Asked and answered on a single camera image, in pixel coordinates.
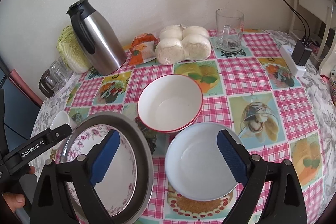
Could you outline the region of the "person left hand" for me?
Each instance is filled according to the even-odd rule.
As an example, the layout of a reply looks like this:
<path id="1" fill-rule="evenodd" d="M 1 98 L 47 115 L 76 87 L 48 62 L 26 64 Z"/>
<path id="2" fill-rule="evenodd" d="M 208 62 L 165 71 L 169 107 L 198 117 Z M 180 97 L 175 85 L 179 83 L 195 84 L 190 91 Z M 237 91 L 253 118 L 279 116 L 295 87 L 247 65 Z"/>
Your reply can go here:
<path id="1" fill-rule="evenodd" d="M 5 199 L 5 202 L 7 203 L 8 207 L 11 209 L 13 213 L 17 209 L 22 208 L 26 203 L 26 200 L 23 194 L 4 193 L 2 196 Z"/>

